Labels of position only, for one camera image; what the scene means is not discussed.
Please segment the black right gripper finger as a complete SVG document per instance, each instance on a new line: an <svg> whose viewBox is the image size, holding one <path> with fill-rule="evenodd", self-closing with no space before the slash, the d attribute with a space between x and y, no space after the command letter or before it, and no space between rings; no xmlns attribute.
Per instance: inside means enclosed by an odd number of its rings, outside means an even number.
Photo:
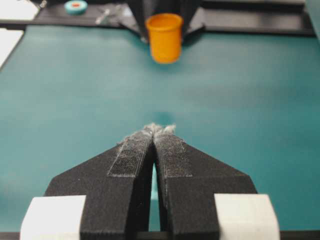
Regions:
<svg viewBox="0 0 320 240"><path fill-rule="evenodd" d="M151 124L162 225L175 240L278 240L278 219L251 177Z"/></svg>
<svg viewBox="0 0 320 240"><path fill-rule="evenodd" d="M22 240L124 240L149 228L153 131L55 176L34 197L20 228Z"/></svg>

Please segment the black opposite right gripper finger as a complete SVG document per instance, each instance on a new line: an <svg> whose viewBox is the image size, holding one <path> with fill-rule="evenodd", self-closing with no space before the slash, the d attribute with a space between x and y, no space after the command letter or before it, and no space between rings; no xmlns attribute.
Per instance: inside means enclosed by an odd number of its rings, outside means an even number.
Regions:
<svg viewBox="0 0 320 240"><path fill-rule="evenodd" d="M183 18L182 37L202 30L205 27L205 11L202 0L181 0L180 15Z"/></svg>
<svg viewBox="0 0 320 240"><path fill-rule="evenodd" d="M125 11L120 15L120 24L139 35L143 42L149 42L149 34L145 25L145 0L125 0L126 9L131 15L125 15Z"/></svg>

